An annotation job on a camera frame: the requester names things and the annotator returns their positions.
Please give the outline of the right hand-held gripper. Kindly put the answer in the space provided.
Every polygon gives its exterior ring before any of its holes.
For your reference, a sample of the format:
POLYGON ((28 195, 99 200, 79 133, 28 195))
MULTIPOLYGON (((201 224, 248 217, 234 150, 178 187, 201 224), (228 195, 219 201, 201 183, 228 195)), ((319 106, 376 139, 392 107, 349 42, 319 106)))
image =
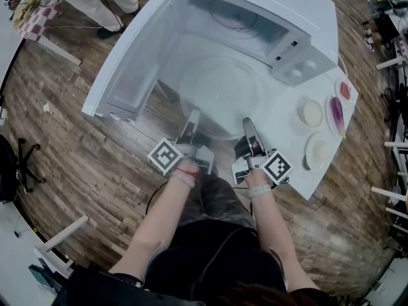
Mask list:
POLYGON ((243 119, 245 136, 235 145, 235 162, 231 165, 233 181, 241 184, 252 170, 263 170, 273 186, 289 182, 292 166, 276 149, 267 151, 252 120, 243 119))

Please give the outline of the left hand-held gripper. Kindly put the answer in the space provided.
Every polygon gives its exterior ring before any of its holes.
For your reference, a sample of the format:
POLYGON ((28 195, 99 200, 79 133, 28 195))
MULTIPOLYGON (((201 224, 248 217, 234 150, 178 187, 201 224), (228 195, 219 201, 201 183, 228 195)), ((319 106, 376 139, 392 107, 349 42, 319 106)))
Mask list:
POLYGON ((163 138, 148 154, 148 160, 163 176, 174 170, 183 158, 189 158, 201 171, 211 174, 214 153, 196 139, 200 115, 200 111, 192 110, 182 134, 174 141, 163 138))

